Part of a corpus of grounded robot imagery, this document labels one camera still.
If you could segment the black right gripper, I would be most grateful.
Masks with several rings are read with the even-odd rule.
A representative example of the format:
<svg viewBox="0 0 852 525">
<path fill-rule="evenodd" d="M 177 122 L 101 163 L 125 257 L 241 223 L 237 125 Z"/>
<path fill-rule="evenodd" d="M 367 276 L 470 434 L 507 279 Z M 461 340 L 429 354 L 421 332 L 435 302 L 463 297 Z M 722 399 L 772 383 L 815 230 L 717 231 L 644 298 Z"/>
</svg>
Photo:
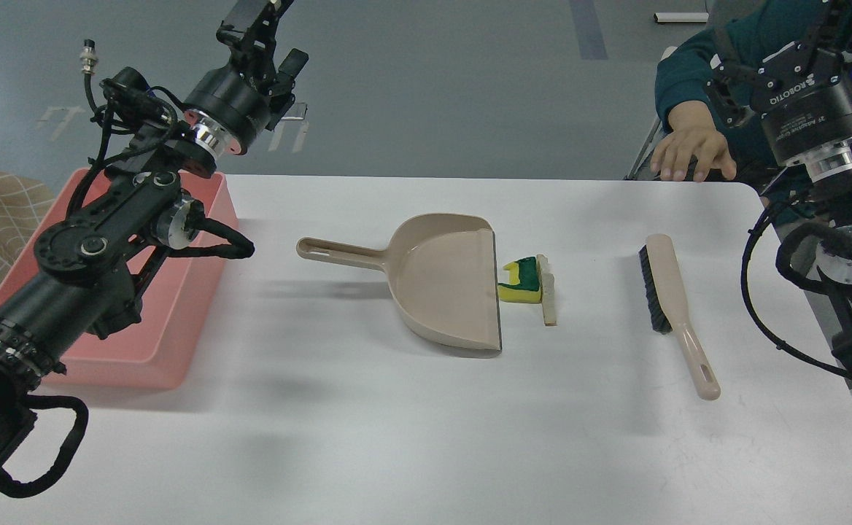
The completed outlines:
<svg viewBox="0 0 852 525">
<path fill-rule="evenodd" d="M 805 43 L 792 41 L 757 67 L 723 60 L 704 93 L 727 128 L 759 117 L 777 163 L 805 163 L 852 141 L 852 80 L 841 53 L 852 55 L 852 1 L 823 1 Z M 738 84 L 753 88 L 747 104 L 734 96 Z"/>
</svg>

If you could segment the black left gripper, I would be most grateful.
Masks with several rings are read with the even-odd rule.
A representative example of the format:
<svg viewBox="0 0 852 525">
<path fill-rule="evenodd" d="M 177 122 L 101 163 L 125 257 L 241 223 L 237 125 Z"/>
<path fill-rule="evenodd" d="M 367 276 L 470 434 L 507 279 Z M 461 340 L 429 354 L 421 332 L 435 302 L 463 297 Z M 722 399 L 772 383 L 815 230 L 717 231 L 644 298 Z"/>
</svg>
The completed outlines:
<svg viewBox="0 0 852 525">
<path fill-rule="evenodd" d="M 226 46 L 269 44 L 282 16 L 280 1 L 236 1 L 218 27 Z M 184 120 L 213 155 L 244 155 L 260 133 L 271 132 L 295 104 L 296 77 L 309 54 L 291 49 L 280 64 L 270 47 L 230 57 L 210 70 L 184 101 Z"/>
</svg>

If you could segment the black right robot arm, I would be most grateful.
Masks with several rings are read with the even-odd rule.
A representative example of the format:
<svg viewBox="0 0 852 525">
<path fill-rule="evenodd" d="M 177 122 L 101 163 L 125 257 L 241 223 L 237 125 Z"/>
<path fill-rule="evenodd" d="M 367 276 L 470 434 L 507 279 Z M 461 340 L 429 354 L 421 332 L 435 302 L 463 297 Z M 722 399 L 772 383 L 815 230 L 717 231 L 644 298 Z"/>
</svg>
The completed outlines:
<svg viewBox="0 0 852 525">
<path fill-rule="evenodd" d="M 719 66 L 705 92 L 729 127 L 759 115 L 774 159 L 804 166 L 830 223 L 806 222 L 780 245 L 776 268 L 797 288 L 832 302 L 837 375 L 852 381 L 852 1 L 826 1 L 803 38 L 747 66 L 716 29 Z"/>
</svg>

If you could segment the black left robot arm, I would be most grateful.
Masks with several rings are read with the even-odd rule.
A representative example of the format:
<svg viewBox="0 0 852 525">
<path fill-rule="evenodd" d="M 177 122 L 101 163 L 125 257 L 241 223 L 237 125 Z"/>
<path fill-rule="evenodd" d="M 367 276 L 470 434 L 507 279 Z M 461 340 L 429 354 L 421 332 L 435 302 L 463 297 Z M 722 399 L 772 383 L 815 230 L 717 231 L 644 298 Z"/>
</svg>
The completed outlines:
<svg viewBox="0 0 852 525">
<path fill-rule="evenodd" d="M 208 179 L 223 153 L 243 155 L 295 104 L 309 57 L 275 64 L 290 1 L 239 1 L 216 32 L 230 51 L 186 99 L 135 69 L 100 83 L 96 158 L 60 222 L 36 237 L 38 273 L 0 305 L 0 492 L 29 498 L 59 482 L 85 438 L 89 412 L 72 396 L 39 396 L 62 356 L 92 333 L 105 339 L 142 320 L 142 298 L 170 258 L 247 259 L 253 243 L 210 219 L 182 186 Z"/>
</svg>

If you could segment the person's hand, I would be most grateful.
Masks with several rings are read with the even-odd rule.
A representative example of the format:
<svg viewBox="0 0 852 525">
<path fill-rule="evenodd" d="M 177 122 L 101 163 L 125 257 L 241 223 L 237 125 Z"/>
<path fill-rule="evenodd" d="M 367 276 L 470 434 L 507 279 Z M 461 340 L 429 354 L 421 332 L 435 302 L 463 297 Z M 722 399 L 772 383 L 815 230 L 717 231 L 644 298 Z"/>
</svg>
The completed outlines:
<svg viewBox="0 0 852 525">
<path fill-rule="evenodd" d="M 710 171 L 719 170 L 731 182 L 738 174 L 729 143 L 702 101 L 676 104 L 667 114 L 670 132 L 654 149 L 649 167 L 663 182 L 683 182 L 695 163 L 693 182 L 706 182 Z"/>
</svg>

